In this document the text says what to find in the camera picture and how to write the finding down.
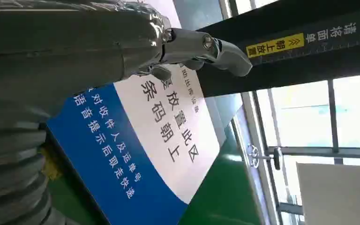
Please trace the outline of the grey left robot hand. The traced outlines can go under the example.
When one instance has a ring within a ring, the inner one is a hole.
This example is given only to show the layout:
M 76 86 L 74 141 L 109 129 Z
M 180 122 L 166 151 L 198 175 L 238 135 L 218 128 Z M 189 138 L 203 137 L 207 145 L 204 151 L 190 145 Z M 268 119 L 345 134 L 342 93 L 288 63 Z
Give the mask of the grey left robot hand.
M 246 76 L 237 46 L 174 28 L 153 6 L 121 0 L 0 0 L 0 117 L 50 117 L 67 97 L 167 64 Z

